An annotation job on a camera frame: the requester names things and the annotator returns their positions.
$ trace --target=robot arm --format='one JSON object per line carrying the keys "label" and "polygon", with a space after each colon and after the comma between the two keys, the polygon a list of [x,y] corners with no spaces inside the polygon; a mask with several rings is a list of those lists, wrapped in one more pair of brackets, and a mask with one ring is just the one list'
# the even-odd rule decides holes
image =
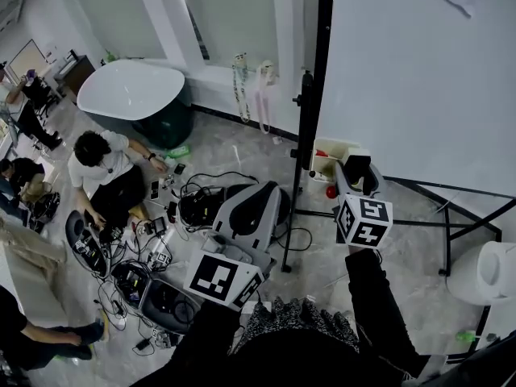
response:
{"label": "robot arm", "polygon": [[378,199],[385,180],[365,149],[349,148],[335,162],[339,206],[334,208],[339,233],[349,245],[380,248],[393,225],[393,204]]}
{"label": "robot arm", "polygon": [[225,201],[202,249],[192,252],[183,288],[240,311],[276,264],[268,246],[280,204],[275,182],[250,186]]}

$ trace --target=freestanding bathtub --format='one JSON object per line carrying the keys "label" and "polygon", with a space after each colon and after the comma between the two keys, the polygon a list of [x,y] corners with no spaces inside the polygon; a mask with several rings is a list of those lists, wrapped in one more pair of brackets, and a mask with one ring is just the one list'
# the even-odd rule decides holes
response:
{"label": "freestanding bathtub", "polygon": [[159,148],[175,148],[194,125],[194,114],[177,98],[184,85],[177,70],[117,60],[88,77],[77,105],[106,129],[131,136],[132,127]]}

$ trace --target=white t-shirt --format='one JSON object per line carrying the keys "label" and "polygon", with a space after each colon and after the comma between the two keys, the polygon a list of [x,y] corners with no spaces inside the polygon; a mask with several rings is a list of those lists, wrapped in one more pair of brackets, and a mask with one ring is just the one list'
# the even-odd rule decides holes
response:
{"label": "white t-shirt", "polygon": [[14,89],[15,87],[7,80],[0,82],[0,107],[2,109],[8,109],[11,118],[18,122],[19,116],[22,114],[23,107],[28,102],[28,98],[23,92],[20,92],[16,98],[16,102],[6,103],[7,95]]}
{"label": "white t-shirt", "polygon": [[129,139],[112,131],[104,131],[100,134],[107,140],[111,152],[104,155],[99,166],[84,166],[75,157],[75,153],[70,156],[68,161],[68,171],[75,188],[83,187],[86,192],[94,193],[100,185],[107,185],[115,178],[129,172],[133,164],[125,150],[129,148]]}

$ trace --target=beige coat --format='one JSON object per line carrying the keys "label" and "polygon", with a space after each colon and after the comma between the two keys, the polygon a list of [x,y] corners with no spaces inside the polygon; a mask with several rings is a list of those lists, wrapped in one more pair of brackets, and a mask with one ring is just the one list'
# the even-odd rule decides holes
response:
{"label": "beige coat", "polygon": [[52,284],[60,262],[66,261],[65,247],[49,243],[33,230],[5,221],[0,217],[0,242],[28,263],[41,268],[48,284]]}

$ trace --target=man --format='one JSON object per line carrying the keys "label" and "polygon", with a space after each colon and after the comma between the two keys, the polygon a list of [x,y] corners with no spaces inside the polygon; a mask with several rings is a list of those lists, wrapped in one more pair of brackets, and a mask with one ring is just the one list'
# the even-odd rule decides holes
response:
{"label": "man", "polygon": [[28,203],[36,203],[44,194],[45,170],[28,158],[17,158],[12,162],[0,160],[0,173],[5,177],[15,195]]}
{"label": "man", "polygon": [[[129,210],[145,197],[142,171],[129,160],[124,152],[127,148],[143,155],[159,172],[167,171],[167,165],[140,142],[112,131],[87,131],[73,147],[68,162],[72,185],[79,205],[85,209],[86,220],[100,229],[106,223],[123,229]],[[91,200],[85,192],[85,182],[89,187],[98,186]]]}
{"label": "man", "polygon": [[103,310],[86,327],[47,329],[32,325],[18,308],[16,298],[0,286],[0,350],[7,362],[25,370],[45,367],[55,356],[91,360],[88,345],[108,337]]}
{"label": "man", "polygon": [[4,64],[0,64],[0,110],[3,111],[2,118],[9,125],[10,119],[16,122],[16,125],[27,136],[35,136],[43,145],[48,148],[57,148],[62,139],[57,137],[57,132],[49,135],[40,124],[35,115],[31,103],[27,96],[22,92],[23,87],[27,84],[27,79],[22,76],[18,86],[14,87],[7,79]]}

